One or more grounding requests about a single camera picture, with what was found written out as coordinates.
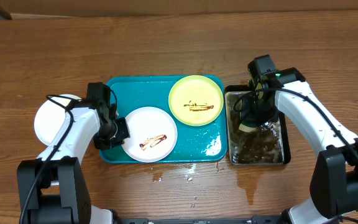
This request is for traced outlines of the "teal yellow sponge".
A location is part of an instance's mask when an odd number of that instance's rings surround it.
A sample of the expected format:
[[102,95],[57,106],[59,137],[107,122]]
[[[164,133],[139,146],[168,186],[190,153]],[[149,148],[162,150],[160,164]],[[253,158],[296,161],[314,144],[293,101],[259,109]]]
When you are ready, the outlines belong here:
[[243,132],[245,132],[245,133],[251,133],[251,132],[253,132],[253,131],[256,130],[256,127],[250,127],[250,126],[247,126],[247,125],[241,123],[241,124],[239,125],[239,130],[240,130],[240,131],[243,131]]

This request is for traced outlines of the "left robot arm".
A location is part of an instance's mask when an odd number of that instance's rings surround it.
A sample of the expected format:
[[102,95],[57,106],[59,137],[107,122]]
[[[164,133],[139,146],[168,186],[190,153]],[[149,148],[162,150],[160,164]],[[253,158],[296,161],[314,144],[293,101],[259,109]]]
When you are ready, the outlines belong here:
[[34,160],[17,168],[20,223],[119,223],[113,210],[92,205],[81,161],[88,145],[104,150],[129,138],[124,118],[108,100],[71,98],[62,127]]

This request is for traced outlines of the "white plate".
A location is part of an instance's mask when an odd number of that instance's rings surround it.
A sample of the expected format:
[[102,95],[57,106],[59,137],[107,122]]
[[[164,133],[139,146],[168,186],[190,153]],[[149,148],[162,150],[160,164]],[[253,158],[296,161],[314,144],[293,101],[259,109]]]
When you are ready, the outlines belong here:
[[142,107],[126,116],[130,138],[122,145],[125,153],[139,162],[157,162],[175,147],[178,130],[173,118],[156,107]]
[[65,110],[47,100],[38,109],[34,119],[34,131],[37,138],[49,146],[65,120]]

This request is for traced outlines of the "yellow-green rimmed plate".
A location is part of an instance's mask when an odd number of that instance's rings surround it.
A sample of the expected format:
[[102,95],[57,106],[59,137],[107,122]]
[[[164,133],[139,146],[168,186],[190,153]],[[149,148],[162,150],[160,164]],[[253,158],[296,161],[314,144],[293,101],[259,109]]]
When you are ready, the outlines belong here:
[[179,79],[172,86],[168,106],[180,122],[189,126],[204,126],[221,114],[223,93],[211,78],[190,75]]

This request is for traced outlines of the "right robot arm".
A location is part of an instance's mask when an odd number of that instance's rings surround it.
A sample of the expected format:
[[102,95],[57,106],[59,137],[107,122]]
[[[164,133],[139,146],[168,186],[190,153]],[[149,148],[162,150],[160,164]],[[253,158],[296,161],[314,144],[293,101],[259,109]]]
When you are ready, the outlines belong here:
[[295,68],[250,68],[252,91],[241,96],[239,128],[256,130],[286,115],[317,156],[310,197],[282,213],[282,223],[334,223],[358,211],[358,136],[315,97]]

